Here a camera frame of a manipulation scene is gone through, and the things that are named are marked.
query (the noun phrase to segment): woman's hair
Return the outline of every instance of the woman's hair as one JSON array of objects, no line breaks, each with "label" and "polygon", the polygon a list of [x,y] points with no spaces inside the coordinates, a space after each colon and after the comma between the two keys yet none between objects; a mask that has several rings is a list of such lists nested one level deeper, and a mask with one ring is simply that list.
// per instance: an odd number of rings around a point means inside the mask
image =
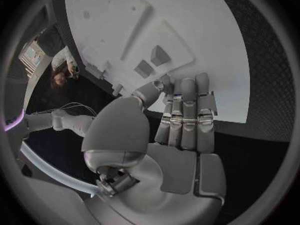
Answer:
[{"label": "woman's hair", "polygon": [[68,70],[65,71],[66,67],[67,67],[67,61],[64,61],[61,65],[59,65],[55,70],[52,70],[51,72],[51,79],[50,79],[50,82],[51,82],[51,88],[54,89],[54,90],[60,90],[64,87],[64,84],[63,85],[58,85],[54,79],[54,77],[57,75],[57,74],[60,74],[60,73],[64,73],[66,75],[66,73],[68,72]]}]

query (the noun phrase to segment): white shirt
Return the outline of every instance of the white shirt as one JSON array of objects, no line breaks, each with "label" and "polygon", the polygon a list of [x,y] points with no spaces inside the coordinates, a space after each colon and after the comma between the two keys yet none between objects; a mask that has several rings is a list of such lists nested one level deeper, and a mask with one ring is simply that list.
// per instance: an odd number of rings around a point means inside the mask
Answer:
[{"label": "white shirt", "polygon": [[66,61],[67,64],[73,62],[73,65],[77,67],[75,59],[72,56],[68,46],[65,46],[53,57],[51,62],[52,69],[57,69],[64,61]]}]

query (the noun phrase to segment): purple light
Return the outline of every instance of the purple light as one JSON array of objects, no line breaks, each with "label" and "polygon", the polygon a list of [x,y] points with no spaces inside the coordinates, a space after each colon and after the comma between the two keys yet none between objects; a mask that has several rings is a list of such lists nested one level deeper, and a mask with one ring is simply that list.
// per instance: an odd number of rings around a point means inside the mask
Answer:
[{"label": "purple light", "polygon": [[15,126],[17,126],[24,118],[25,112],[24,110],[22,110],[20,116],[12,123],[8,124],[7,126],[5,126],[4,131],[7,132],[8,130],[14,128]]}]

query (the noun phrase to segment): woman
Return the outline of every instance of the woman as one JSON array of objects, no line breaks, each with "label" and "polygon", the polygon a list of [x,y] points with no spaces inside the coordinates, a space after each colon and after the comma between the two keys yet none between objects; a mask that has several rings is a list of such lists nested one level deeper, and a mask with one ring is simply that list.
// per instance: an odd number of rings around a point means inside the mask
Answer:
[{"label": "woman", "polygon": [[51,87],[53,89],[62,89],[67,82],[67,78],[78,79],[78,66],[65,46],[52,59]]}]

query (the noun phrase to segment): white curved panel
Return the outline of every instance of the white curved panel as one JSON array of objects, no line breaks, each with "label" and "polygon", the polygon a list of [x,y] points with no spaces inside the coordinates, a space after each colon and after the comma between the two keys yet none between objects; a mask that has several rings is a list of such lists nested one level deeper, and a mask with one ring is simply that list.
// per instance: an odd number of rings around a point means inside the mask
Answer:
[{"label": "white curved panel", "polygon": [[[206,72],[210,78],[210,90],[214,91],[216,99],[218,116],[215,119],[245,123],[250,97],[248,57],[239,26],[224,0],[132,1],[139,1],[139,11],[144,8],[134,21],[129,16],[116,16],[122,14],[123,8],[128,11],[129,0],[119,0],[116,11],[111,15],[105,14],[104,10],[108,7],[108,0],[65,0],[71,32],[83,62],[86,62],[84,49],[85,53],[90,49],[90,57],[99,70],[103,69],[102,64],[109,61],[110,66],[105,70],[104,77],[114,87],[121,84],[122,95],[129,95],[161,73],[168,72],[174,80],[193,78],[198,73]],[[152,12],[145,12],[149,8],[152,8]],[[97,9],[101,9],[105,15],[93,19],[94,12],[89,12],[90,17],[85,14],[89,18],[84,18],[84,11]],[[114,37],[114,42],[110,43],[111,49],[104,48],[101,44],[102,38],[99,37],[99,31],[103,22],[107,22],[106,19],[110,19],[107,23],[110,26],[105,28],[109,31],[105,39],[113,40],[110,37]],[[155,43],[153,31],[163,21],[184,41],[186,49],[193,57],[188,64],[170,66],[168,71],[160,70],[150,62],[151,46],[145,46],[150,40],[153,40],[152,44]],[[159,45],[160,39],[156,39],[156,42]],[[178,54],[182,52],[178,48],[174,48],[174,51]],[[146,59],[154,69],[154,73],[146,79],[134,71],[141,59]],[[162,112],[164,104],[160,99],[149,109]]]}]

